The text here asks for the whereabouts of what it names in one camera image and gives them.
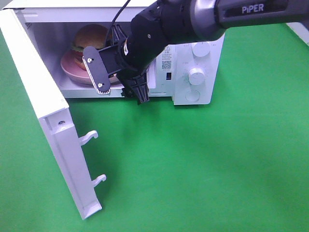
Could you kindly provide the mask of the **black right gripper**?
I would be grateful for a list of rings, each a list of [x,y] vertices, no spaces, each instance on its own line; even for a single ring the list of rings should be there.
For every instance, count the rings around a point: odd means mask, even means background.
[[[92,46],[83,51],[83,63],[99,95],[108,95],[111,83],[108,73],[117,73],[123,85],[121,95],[136,98],[138,104],[149,101],[146,70],[155,57],[154,40],[121,40],[100,52]]]

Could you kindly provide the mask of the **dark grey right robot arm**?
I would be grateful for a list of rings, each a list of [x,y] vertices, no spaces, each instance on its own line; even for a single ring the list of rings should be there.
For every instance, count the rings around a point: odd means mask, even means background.
[[[83,62],[99,95],[110,92],[116,74],[123,96],[149,100],[146,71],[170,44],[218,40],[228,28],[301,22],[309,17],[306,0],[158,0],[130,22],[131,32],[116,28],[112,45],[88,46]]]

